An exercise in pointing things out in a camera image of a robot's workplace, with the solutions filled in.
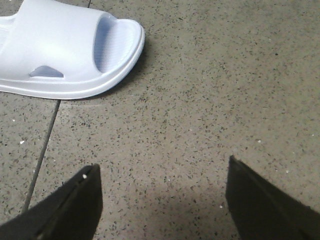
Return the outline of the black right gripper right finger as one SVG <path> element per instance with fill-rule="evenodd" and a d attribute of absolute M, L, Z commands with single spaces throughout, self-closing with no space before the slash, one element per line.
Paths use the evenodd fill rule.
<path fill-rule="evenodd" d="M 320 214 L 286 194 L 233 155 L 225 192 L 243 240 L 318 240 Z"/>

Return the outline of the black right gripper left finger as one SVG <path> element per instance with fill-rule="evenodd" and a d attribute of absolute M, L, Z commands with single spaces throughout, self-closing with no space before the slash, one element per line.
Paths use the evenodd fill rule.
<path fill-rule="evenodd" d="M 100 166 L 87 165 L 0 227 L 2 240 L 91 240 L 103 210 Z"/>

